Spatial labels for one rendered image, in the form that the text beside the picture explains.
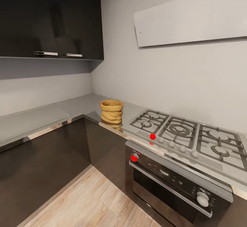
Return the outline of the popcorn bag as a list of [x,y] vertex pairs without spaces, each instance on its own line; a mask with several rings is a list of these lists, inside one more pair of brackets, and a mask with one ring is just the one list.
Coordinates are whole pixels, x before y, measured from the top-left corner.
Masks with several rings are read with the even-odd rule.
[[122,121],[123,103],[121,100],[104,100],[100,103],[101,118],[109,123],[119,124]]

